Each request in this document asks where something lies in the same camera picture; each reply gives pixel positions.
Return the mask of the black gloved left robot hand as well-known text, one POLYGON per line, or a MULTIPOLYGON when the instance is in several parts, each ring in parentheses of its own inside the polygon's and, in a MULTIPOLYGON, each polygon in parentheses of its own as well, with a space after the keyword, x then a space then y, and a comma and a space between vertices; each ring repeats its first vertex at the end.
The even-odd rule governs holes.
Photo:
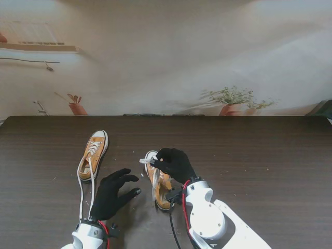
POLYGON ((91 220, 109 220, 116 213, 141 193, 140 188, 118 196, 120 188, 127 182, 137 182, 139 178, 124 168, 104 177, 98 187, 89 218, 91 220))

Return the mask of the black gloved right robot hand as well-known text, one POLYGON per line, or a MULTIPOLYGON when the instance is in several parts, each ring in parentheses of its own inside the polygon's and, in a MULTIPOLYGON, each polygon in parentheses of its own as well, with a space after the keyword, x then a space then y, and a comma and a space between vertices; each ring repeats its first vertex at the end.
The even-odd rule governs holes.
POLYGON ((185 184, 189 179, 197 177, 188 156, 182 150, 162 148, 156 154, 156 158, 154 167, 181 184, 185 184))

